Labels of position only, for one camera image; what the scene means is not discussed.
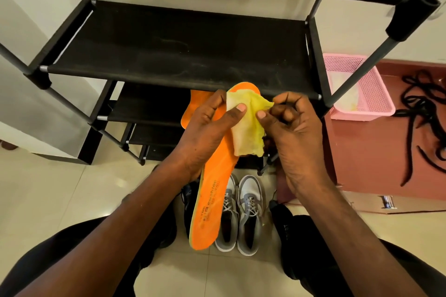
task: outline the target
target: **fingernail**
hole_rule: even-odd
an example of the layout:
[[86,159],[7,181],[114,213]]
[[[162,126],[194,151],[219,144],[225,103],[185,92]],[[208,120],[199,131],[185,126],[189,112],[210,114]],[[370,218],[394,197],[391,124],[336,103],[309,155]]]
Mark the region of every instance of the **fingernail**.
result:
[[257,112],[257,117],[258,117],[259,119],[263,119],[265,116],[266,116],[265,111],[258,111],[258,112]]
[[239,111],[241,111],[241,112],[244,112],[245,110],[246,110],[246,105],[244,104],[244,103],[239,103],[238,105],[237,105],[237,109],[239,110]]

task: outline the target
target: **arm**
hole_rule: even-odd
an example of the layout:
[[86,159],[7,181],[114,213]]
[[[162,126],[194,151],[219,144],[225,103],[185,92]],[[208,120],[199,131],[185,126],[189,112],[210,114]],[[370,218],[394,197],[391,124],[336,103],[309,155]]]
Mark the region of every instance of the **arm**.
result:
[[288,186],[307,209],[353,294],[426,297],[330,180],[322,125],[308,98],[289,92],[273,101],[270,112],[259,111],[257,118],[276,142]]
[[181,187],[200,175],[224,134],[246,112],[239,104],[217,121],[217,91],[193,114],[178,146],[89,236],[18,296],[112,296],[144,240]]

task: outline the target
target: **yellow cloth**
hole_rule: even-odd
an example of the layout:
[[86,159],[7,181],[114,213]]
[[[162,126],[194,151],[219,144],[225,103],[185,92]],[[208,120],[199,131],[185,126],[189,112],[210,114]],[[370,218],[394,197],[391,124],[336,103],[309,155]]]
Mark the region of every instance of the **yellow cloth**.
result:
[[232,127],[232,138],[234,141],[234,155],[257,155],[263,156],[263,139],[265,130],[256,118],[259,110],[268,110],[274,104],[264,97],[256,94],[251,89],[239,89],[226,94],[226,110],[236,107],[239,103],[244,103],[247,107],[246,114],[240,122]]

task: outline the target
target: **orange insole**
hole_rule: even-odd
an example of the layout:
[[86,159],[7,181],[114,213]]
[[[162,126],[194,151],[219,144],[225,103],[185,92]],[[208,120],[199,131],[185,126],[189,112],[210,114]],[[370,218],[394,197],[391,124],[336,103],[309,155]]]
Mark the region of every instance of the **orange insole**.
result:
[[[259,89],[249,82],[239,83],[229,91],[238,91],[239,89],[251,89],[260,94]],[[190,103],[181,118],[181,126],[184,129],[186,129],[195,110],[212,94],[209,91],[190,91]],[[219,120],[225,112],[226,104],[224,103],[217,108],[212,120]],[[193,249],[206,249],[217,239],[227,182],[238,159],[234,155],[232,133],[229,130],[204,165],[201,173],[200,187],[189,233],[189,243]]]

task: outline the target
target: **left hand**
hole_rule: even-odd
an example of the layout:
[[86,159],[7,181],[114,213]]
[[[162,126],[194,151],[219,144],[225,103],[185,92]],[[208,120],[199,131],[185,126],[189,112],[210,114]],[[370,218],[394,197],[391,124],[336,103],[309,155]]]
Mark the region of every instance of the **left hand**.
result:
[[219,89],[198,107],[180,142],[169,156],[169,159],[183,167],[183,171],[187,171],[189,182],[200,175],[204,164],[215,152],[226,132],[246,113],[246,105],[239,103],[219,120],[212,121],[215,110],[223,103],[226,103],[226,92]]

